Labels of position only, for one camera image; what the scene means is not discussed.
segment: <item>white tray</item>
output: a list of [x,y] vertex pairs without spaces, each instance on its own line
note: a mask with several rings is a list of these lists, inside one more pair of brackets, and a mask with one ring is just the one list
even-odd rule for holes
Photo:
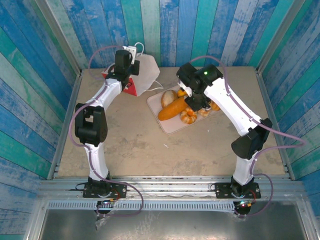
[[[174,90],[174,91],[178,91],[179,90],[179,86],[174,86],[172,88],[169,88],[165,91],[168,90]],[[158,113],[162,110],[162,106],[161,106],[161,97],[164,94],[165,91],[159,92],[156,95],[153,95],[151,97],[149,97],[146,100],[146,103],[148,104],[149,108],[151,109],[151,111],[153,112],[153,115],[155,116],[155,119],[158,121],[160,127],[162,128],[162,130],[166,133],[166,134],[173,134],[181,129],[184,129],[190,125],[196,124],[197,122],[201,121],[202,119],[204,119],[203,116],[201,116],[200,114],[197,115],[197,119],[195,120],[194,123],[192,124],[186,124],[183,123],[180,120],[180,114],[169,119],[169,120],[165,120],[165,121],[159,121],[158,120]],[[216,111],[210,111],[209,115],[206,117],[208,118],[209,116],[211,116],[212,114],[215,114]]]

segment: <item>enclosure wall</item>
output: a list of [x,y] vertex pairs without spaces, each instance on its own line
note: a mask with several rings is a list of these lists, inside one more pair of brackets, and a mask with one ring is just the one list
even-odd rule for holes
[[[306,0],[262,73],[281,131],[307,145],[287,149],[295,179],[320,215],[320,1]],[[283,138],[286,145],[298,142]]]
[[[46,0],[82,69],[108,45],[145,44],[161,67],[212,55],[256,67],[293,0]],[[101,52],[93,68],[114,60]],[[210,63],[204,59],[196,65]]]
[[34,0],[0,1],[0,240],[22,239],[76,74]]

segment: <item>bread loaf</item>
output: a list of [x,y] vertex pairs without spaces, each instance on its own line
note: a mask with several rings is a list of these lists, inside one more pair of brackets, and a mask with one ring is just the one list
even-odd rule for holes
[[161,97],[162,108],[165,108],[166,106],[168,106],[170,103],[172,103],[177,98],[178,98],[178,96],[175,91],[173,91],[173,90],[165,91]]

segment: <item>teal wooden plank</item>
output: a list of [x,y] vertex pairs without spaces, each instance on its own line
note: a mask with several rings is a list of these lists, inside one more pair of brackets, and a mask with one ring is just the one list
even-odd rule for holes
[[[85,13],[84,5],[80,0],[61,0],[68,17],[72,23],[74,31],[79,39],[83,52],[89,60],[95,51],[98,50],[94,33],[90,27]],[[91,68],[105,68],[101,53],[98,52],[92,59]]]
[[0,105],[16,116],[21,122],[35,131],[54,148],[57,147],[59,135],[35,112],[20,96],[17,95],[0,78]]
[[10,185],[30,193],[37,193],[40,181],[43,177],[38,176],[19,165],[16,165],[0,157],[0,183]]
[[0,157],[47,178],[51,163],[0,131]]
[[[238,0],[219,0],[215,11],[207,55],[221,59],[237,5]],[[207,58],[204,62],[204,65],[208,64],[219,65],[210,58]]]
[[221,62],[227,66],[232,66],[237,58],[238,51],[255,12],[257,3],[258,0],[238,2],[221,56]]
[[140,0],[121,0],[121,4],[129,45],[145,44]]
[[23,240],[24,234],[6,234],[0,235],[0,240]]
[[275,79],[277,79],[277,74],[280,68],[282,67],[284,62],[288,59],[292,50],[295,49],[300,39],[305,34],[306,30],[309,28],[310,24],[318,16],[319,11],[320,11],[320,1],[319,0],[312,1],[308,10],[304,14],[303,18],[300,20],[299,24],[296,26],[295,30],[293,31],[292,35],[290,36],[285,46],[281,50],[280,54],[274,61],[268,74],[265,76],[264,81],[266,86],[268,86],[269,82],[273,82]]
[[160,9],[157,1],[140,0],[145,53],[161,67]]
[[308,195],[320,193],[320,170],[308,174],[299,180],[303,182]]
[[75,79],[76,78],[76,73],[73,69],[73,67],[71,66],[64,50],[62,49],[60,43],[58,42],[58,39],[56,38],[56,35],[54,34],[54,32],[52,31],[51,27],[49,26],[45,16],[42,14],[40,8],[38,7],[38,4],[36,3],[36,0],[29,0],[32,8],[34,10],[34,12],[36,13],[36,15],[38,16],[38,18],[40,19],[45,31],[48,33],[51,41],[53,42],[54,46],[56,47],[56,49],[58,50],[59,54],[61,55],[61,57],[63,58],[63,61],[65,62],[66,66],[68,67],[69,71],[72,73],[72,77]]
[[276,119],[281,119],[302,95],[320,78],[320,56],[308,68],[303,76],[293,85],[274,109]]
[[0,209],[31,213],[37,194],[0,183]]
[[312,1],[313,0],[305,0],[304,1],[304,3],[301,6],[299,12],[295,16],[295,18],[293,19],[293,21],[292,21],[291,25],[289,26],[288,30],[285,32],[283,38],[281,39],[279,45],[276,47],[274,53],[272,54],[272,57],[270,58],[270,60],[267,63],[267,65],[265,66],[265,69],[263,70],[263,73],[262,73],[263,76],[266,76],[268,74],[270,68],[275,63],[276,59],[278,58],[278,56],[281,53],[281,51],[284,48],[284,46],[286,45],[287,41],[289,40],[289,38],[291,37],[291,35],[295,31],[296,27],[300,23],[301,19],[303,18],[303,16],[307,12],[307,10],[308,10],[310,4],[312,3]]
[[[320,124],[315,126],[301,138],[307,142],[305,146],[288,148],[286,150],[286,153],[288,154],[291,163],[295,162],[304,155],[310,153],[312,150],[320,147]],[[297,145],[299,143],[299,141],[296,141],[293,143],[293,145]]]
[[[287,134],[302,137],[315,126],[320,123],[320,101],[314,105],[309,111],[307,111],[302,117],[299,118],[289,129]],[[291,145],[295,140],[285,137],[283,142],[286,145]]]
[[61,0],[47,0],[50,10],[54,14],[55,20],[58,22],[63,34],[69,43],[69,47],[73,52],[77,63],[81,69],[88,67],[88,60],[78,40],[75,30],[69,20],[66,10],[61,3]]
[[179,0],[160,0],[161,66],[176,65]]
[[0,209],[0,236],[25,234],[30,216],[27,212]]
[[233,66],[247,66],[279,0],[259,0]]
[[276,81],[266,85],[272,106],[277,106],[310,65],[320,56],[320,15],[314,19],[288,59],[277,73]]
[[175,66],[191,60],[199,0],[179,0]]
[[52,42],[49,34],[47,33],[46,29],[44,28],[42,22],[40,21],[39,17],[37,16],[36,12],[34,11],[30,0],[16,0],[16,4],[14,4],[14,8],[20,8],[20,11],[14,11],[15,14],[22,13],[26,17],[26,19],[30,22],[31,26],[33,27],[34,31],[38,34],[42,42],[44,43],[47,51],[53,58],[55,64],[59,67],[60,71],[65,77],[65,80],[69,83],[70,86],[73,87],[76,74],[74,71],[70,71],[67,67],[64,59],[60,55],[59,51],[57,50],[56,46]]
[[2,28],[0,28],[0,52],[63,122],[66,110]]
[[258,66],[258,63],[260,62],[263,54],[267,50],[270,41],[272,40],[273,36],[277,32],[280,24],[282,23],[292,3],[293,1],[279,0],[279,3],[275,8],[269,20],[269,23],[267,24],[261,39],[255,48],[255,51],[249,62],[249,66],[254,66],[254,67]]
[[320,147],[291,164],[295,179],[302,178],[320,169]]
[[[97,47],[111,46],[112,41],[106,22],[106,16],[101,0],[82,1],[85,15],[89,21]],[[115,48],[100,52],[104,66],[110,66],[115,61]]]
[[128,36],[121,0],[101,0],[101,3],[113,45],[128,46]]
[[62,121],[2,54],[0,54],[0,78],[60,134]]
[[[219,0],[199,0],[191,59],[207,54],[218,2]],[[193,65],[203,67],[205,61],[204,58],[199,59]]]
[[0,131],[26,146],[45,160],[52,162],[56,149],[0,105]]

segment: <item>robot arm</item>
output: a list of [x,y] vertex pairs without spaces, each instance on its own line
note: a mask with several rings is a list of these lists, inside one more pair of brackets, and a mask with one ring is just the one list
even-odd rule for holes
[[[179,86],[184,89],[188,97],[185,102],[193,111],[209,108],[210,101],[214,101],[231,120],[240,137],[231,144],[236,154],[236,167],[231,179],[232,190],[236,196],[242,196],[253,183],[254,176],[251,169],[255,155],[266,142],[269,131],[251,121],[235,104],[226,91],[225,79],[222,73],[212,64],[199,70],[190,63],[181,66],[177,72]],[[243,101],[229,87],[232,96],[250,115],[268,127],[272,122],[253,113]]]

